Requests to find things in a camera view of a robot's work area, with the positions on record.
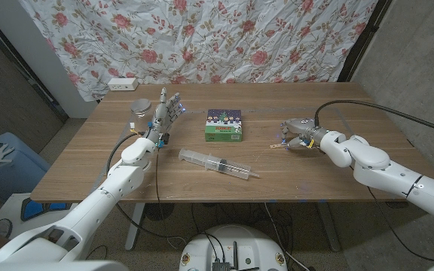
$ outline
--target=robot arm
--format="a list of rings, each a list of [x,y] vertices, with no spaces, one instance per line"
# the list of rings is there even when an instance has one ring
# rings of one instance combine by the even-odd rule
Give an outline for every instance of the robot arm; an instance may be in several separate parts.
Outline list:
[[[434,215],[434,179],[421,175],[390,160],[388,154],[369,145],[362,137],[348,140],[340,132],[315,127],[312,119],[291,119],[283,122],[283,142],[286,134],[298,136],[287,143],[290,148],[313,145],[325,152],[339,167],[354,163],[353,176],[361,184],[406,198]]]
[[[162,147],[162,135],[185,110],[179,100],[177,93],[167,101],[163,88],[148,131],[122,152],[107,179],[63,219],[12,239],[0,249],[0,263],[84,259],[96,229],[115,204],[142,184],[150,169],[149,157]]]

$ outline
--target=white power strip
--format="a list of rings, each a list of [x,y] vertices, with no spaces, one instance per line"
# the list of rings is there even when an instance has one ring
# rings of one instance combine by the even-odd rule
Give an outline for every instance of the white power strip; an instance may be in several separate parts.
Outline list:
[[[136,78],[112,78],[108,86],[110,90],[135,90],[139,82]]]

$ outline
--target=plastic syringe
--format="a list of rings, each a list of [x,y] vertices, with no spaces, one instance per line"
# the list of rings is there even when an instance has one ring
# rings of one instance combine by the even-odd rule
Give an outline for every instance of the plastic syringe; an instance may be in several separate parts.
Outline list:
[[[226,159],[214,157],[211,154],[199,154],[195,151],[180,150],[179,160],[185,160],[190,163],[205,166],[205,169],[213,169],[218,172],[230,174],[239,178],[249,178],[249,175],[258,177],[258,174],[250,171],[250,166],[246,166],[240,163],[235,163]]]

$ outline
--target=table leg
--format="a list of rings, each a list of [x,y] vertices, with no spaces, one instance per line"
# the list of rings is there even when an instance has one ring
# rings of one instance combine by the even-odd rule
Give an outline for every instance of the table leg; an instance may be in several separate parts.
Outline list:
[[[321,217],[322,224],[324,225],[325,234],[328,237],[329,247],[332,251],[338,252],[341,250],[341,244],[336,233],[335,224],[332,220],[331,211],[327,202],[318,202],[317,210]]]
[[[142,222],[143,217],[143,209],[145,208],[145,203],[137,203],[135,204],[135,209],[133,210],[132,219],[136,223],[140,224]],[[130,251],[135,248],[136,236],[139,232],[139,229],[133,224],[130,223],[130,228],[128,229],[127,241],[125,242],[125,249]]]

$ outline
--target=small cardboard box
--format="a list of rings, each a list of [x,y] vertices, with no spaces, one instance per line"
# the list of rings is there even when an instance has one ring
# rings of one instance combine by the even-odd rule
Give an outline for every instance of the small cardboard box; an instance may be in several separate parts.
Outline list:
[[[241,142],[242,117],[240,110],[209,109],[205,124],[205,141]]]

